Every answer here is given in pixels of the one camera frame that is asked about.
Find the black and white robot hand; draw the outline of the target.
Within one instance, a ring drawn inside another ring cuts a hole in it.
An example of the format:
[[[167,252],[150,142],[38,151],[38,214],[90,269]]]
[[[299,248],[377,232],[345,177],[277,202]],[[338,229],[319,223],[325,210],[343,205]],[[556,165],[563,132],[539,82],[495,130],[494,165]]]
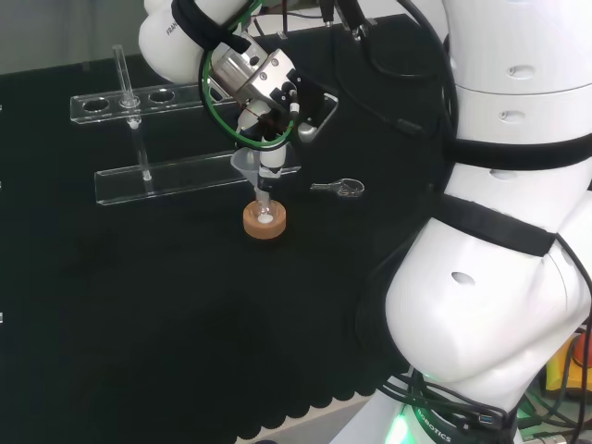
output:
[[[298,97],[300,111],[288,139],[270,152],[241,145],[230,159],[231,166],[238,173],[253,186],[261,185],[264,191],[272,191],[279,186],[281,177],[301,168],[298,151],[311,145],[331,119],[339,102],[322,85],[304,76],[292,75],[290,79],[296,86],[292,93]],[[258,101],[247,105],[240,121],[247,127],[241,131],[243,136],[262,141],[265,135],[275,136],[275,126],[282,122],[282,117],[276,109]]]

